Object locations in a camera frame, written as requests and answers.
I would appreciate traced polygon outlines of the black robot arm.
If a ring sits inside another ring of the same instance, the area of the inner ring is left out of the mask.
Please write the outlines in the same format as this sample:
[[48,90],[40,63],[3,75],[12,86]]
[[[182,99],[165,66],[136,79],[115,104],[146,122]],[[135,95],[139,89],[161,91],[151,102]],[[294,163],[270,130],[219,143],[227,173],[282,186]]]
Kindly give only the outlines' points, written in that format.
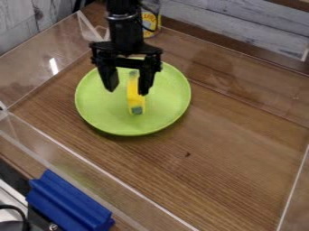
[[162,70],[163,50],[143,41],[142,9],[142,0],[106,0],[110,40],[91,42],[90,47],[106,89],[114,92],[118,87],[118,68],[136,69],[138,94],[146,96]]

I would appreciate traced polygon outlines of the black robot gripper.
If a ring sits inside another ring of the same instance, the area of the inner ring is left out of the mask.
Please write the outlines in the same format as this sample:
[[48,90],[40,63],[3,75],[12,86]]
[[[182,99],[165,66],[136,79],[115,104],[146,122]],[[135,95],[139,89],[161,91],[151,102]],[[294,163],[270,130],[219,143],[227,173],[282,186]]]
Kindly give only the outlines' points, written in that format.
[[99,70],[106,90],[114,92],[118,87],[118,67],[138,69],[138,92],[146,96],[154,84],[155,73],[162,69],[163,50],[145,42],[139,14],[111,14],[107,22],[110,40],[90,44],[92,64]]

